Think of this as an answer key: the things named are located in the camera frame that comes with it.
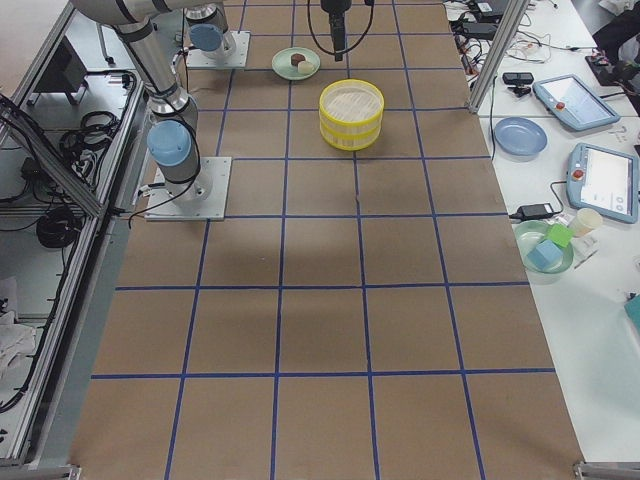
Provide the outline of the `brown bun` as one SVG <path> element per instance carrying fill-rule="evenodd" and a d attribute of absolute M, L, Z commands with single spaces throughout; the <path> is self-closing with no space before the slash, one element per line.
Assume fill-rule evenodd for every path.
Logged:
<path fill-rule="evenodd" d="M 306 57 L 304 54 L 296 52 L 290 56 L 290 64 L 294 67 L 297 67 L 301 62 L 304 62 Z"/>

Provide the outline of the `white bun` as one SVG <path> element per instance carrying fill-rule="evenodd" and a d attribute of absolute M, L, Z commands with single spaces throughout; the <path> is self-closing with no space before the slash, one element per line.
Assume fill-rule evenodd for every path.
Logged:
<path fill-rule="evenodd" d="M 303 76 L 311 75 L 311 74 L 314 73 L 314 71 L 315 71 L 315 66 L 310 61 L 303 60 L 303 61 L 299 62 L 298 65 L 297 65 L 297 72 L 300 75 L 303 75 Z"/>

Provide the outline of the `yellow steamer top layer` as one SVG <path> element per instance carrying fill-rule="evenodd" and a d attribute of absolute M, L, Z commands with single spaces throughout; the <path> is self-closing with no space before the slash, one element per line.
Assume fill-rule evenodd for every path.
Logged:
<path fill-rule="evenodd" d="M 373 84 L 359 79 L 331 83 L 319 98 L 320 114 L 341 126 L 361 126 L 382 117 L 385 100 Z"/>

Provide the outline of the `green plate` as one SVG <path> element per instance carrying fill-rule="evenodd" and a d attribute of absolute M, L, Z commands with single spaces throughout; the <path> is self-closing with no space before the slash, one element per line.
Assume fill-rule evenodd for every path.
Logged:
<path fill-rule="evenodd" d="M 306 76 L 300 75 L 297 72 L 297 67 L 290 64 L 290 56 L 296 52 L 304 54 L 306 60 L 314 64 L 315 71 L 313 74 Z M 320 66 L 321 61 L 319 55 L 315 51 L 304 47 L 290 47 L 282 49 L 272 58 L 272 70 L 281 78 L 290 81 L 306 80 L 312 77 L 319 70 Z"/>

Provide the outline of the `black webcam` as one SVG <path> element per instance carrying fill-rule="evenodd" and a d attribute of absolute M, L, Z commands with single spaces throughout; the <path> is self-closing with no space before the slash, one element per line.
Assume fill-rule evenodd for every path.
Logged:
<path fill-rule="evenodd" d="M 530 72 L 504 72 L 502 81 L 518 98 L 531 93 L 534 77 Z"/>

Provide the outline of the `blue plate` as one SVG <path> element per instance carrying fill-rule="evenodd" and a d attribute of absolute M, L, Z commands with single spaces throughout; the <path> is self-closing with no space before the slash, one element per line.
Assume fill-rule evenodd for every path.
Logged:
<path fill-rule="evenodd" d="M 548 143 L 542 127 L 523 117 L 503 118 L 495 125 L 493 132 L 501 149 L 515 157 L 534 157 L 540 154 Z"/>

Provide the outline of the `upper teach pendant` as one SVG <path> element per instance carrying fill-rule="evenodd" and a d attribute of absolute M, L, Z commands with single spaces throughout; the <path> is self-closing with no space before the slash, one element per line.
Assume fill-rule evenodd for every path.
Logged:
<path fill-rule="evenodd" d="M 532 84 L 536 98 L 562 124 L 585 131 L 617 123 L 620 115 L 573 74 Z"/>

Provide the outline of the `teach pendant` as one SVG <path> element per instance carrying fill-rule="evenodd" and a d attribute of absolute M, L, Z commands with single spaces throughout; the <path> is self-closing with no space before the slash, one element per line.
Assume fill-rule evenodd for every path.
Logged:
<path fill-rule="evenodd" d="M 639 158 L 579 143 L 568 160 L 567 198 L 572 207 L 634 224 L 639 217 Z"/>
<path fill-rule="evenodd" d="M 620 115 L 573 74 L 532 84 L 536 98 L 562 124 L 585 131 L 617 123 Z"/>

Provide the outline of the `black power adapter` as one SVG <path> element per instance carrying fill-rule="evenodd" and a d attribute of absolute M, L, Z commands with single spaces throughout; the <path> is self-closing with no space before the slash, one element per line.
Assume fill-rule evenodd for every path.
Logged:
<path fill-rule="evenodd" d="M 536 203 L 520 206 L 515 212 L 521 221 L 543 220 L 553 217 L 556 212 L 550 203 Z"/>

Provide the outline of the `green bowl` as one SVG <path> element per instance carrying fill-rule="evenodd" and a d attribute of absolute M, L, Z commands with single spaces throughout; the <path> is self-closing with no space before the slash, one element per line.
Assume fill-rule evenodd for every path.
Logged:
<path fill-rule="evenodd" d="M 525 221 L 515 227 L 514 235 L 521 260 L 530 271 L 558 274 L 573 263 L 571 233 L 562 224 Z"/>

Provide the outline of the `green foam cube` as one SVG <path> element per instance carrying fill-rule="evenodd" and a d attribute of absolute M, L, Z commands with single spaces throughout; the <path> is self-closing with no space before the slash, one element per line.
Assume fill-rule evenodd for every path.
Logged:
<path fill-rule="evenodd" d="M 561 249 L 565 249 L 573 238 L 573 231 L 561 223 L 554 223 L 549 226 L 546 238 Z"/>

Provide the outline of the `lower teach pendant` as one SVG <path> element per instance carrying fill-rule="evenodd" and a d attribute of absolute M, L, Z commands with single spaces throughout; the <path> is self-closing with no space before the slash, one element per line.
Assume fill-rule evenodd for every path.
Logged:
<path fill-rule="evenodd" d="M 579 143 L 568 160 L 567 198 L 572 207 L 634 224 L 639 217 L 639 158 Z"/>

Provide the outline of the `blue foam cube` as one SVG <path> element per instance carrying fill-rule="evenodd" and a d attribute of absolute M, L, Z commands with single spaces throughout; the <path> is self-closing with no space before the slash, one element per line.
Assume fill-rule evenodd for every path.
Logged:
<path fill-rule="evenodd" d="M 534 270 L 544 272 L 555 268 L 563 260 L 563 257 L 563 250 L 546 239 L 538 243 L 527 254 L 526 260 Z"/>

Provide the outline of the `paper cup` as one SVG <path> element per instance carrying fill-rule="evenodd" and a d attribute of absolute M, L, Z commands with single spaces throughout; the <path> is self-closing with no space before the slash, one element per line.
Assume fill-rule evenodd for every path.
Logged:
<path fill-rule="evenodd" d="M 583 237 L 598 229 L 603 224 L 603 217 L 592 208 L 581 208 L 569 224 L 575 237 Z"/>

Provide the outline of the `aluminium frame post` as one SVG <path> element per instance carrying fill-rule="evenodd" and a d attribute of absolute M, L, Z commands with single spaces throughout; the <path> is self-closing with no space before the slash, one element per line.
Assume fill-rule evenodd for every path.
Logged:
<path fill-rule="evenodd" d="M 493 85 L 498 68 L 518 30 L 528 5 L 528 0 L 511 0 L 508 2 L 484 65 L 476 79 L 474 88 L 471 90 L 470 98 L 467 102 L 467 109 L 470 113 L 477 114 L 479 112 L 480 106 Z"/>

